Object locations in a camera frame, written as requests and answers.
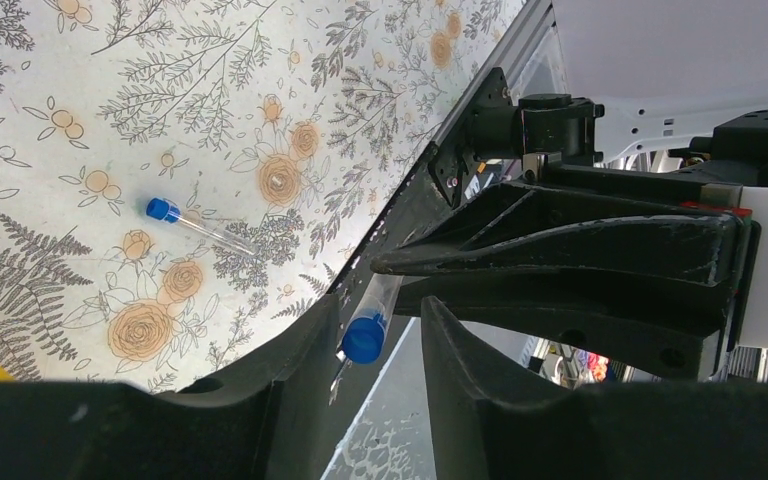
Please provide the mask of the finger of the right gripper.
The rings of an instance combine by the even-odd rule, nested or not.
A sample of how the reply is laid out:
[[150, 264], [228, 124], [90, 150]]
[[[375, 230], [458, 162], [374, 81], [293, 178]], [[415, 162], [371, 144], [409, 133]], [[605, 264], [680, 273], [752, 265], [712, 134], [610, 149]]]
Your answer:
[[733, 348], [735, 298], [714, 287], [594, 271], [466, 273], [401, 287], [395, 311], [437, 298], [463, 321], [597, 353], [665, 379], [703, 381]]
[[739, 265], [748, 230], [727, 211], [505, 183], [371, 268], [414, 277], [598, 271], [713, 287]]

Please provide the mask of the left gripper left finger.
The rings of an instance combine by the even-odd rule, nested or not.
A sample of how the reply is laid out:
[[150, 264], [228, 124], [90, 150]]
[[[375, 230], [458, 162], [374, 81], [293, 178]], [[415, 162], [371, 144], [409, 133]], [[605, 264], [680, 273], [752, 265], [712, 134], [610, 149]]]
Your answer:
[[324, 295], [272, 340], [164, 400], [174, 479], [314, 479], [339, 301]]

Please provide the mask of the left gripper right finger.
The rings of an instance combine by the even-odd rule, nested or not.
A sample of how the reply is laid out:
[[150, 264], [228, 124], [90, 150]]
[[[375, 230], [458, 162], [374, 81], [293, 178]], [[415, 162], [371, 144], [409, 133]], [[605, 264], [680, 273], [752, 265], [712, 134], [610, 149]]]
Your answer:
[[573, 479], [568, 390], [469, 331], [436, 297], [421, 303], [422, 356], [440, 479]]

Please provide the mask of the blue capped test tube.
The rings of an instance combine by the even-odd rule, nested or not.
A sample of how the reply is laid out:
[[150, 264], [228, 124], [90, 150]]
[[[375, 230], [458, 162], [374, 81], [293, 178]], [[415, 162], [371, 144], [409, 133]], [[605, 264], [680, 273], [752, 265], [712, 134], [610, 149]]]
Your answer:
[[373, 274], [342, 337], [340, 349], [357, 364], [380, 357], [393, 318], [403, 276]]
[[162, 199], [150, 199], [144, 208], [145, 215], [151, 219], [196, 232], [204, 238], [209, 238], [222, 247], [235, 251], [240, 255], [253, 257], [258, 253], [257, 247], [240, 236], [220, 228], [205, 224], [202, 220], [187, 218], [173, 203]]

